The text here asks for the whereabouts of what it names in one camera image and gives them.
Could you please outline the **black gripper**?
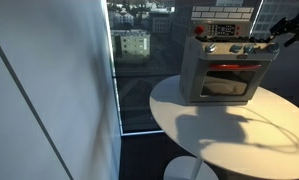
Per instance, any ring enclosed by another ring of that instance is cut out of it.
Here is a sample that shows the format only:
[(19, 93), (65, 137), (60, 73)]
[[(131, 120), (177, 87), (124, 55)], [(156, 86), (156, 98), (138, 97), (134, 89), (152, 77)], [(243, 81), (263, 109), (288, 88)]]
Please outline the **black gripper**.
[(269, 40), (273, 40), (279, 35), (292, 33), (293, 37), (284, 43), (285, 47), (299, 41), (299, 13), (291, 20), (282, 18), (270, 28)]

